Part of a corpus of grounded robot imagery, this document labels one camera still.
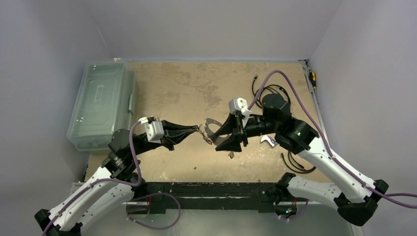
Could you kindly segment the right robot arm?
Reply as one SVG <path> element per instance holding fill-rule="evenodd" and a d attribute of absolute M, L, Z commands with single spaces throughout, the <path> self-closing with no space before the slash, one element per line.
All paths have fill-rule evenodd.
<path fill-rule="evenodd" d="M 326 148 L 324 139 L 308 123 L 292 117 L 290 104 L 280 94 L 262 99 L 262 114 L 254 115 L 243 98 L 229 102 L 230 113 L 222 126 L 209 137 L 228 138 L 217 144 L 217 151 L 240 152 L 248 138 L 274 134 L 273 142 L 313 164 L 329 179 L 319 183 L 285 173 L 276 184 L 277 201 L 304 198 L 335 209 L 356 226 L 363 226 L 374 214 L 388 184 L 361 175 L 355 168 Z"/>

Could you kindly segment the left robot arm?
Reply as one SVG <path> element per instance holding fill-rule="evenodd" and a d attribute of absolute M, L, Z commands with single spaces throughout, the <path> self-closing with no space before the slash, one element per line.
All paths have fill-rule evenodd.
<path fill-rule="evenodd" d="M 35 214 L 42 235 L 79 236 L 83 228 L 112 207 L 144 199 L 147 188 L 137 156 L 159 147 L 172 151 L 198 131 L 197 125 L 179 125 L 154 117 L 140 118 L 129 130 L 117 130 L 109 143 L 110 153 L 95 173 L 61 204 Z"/>

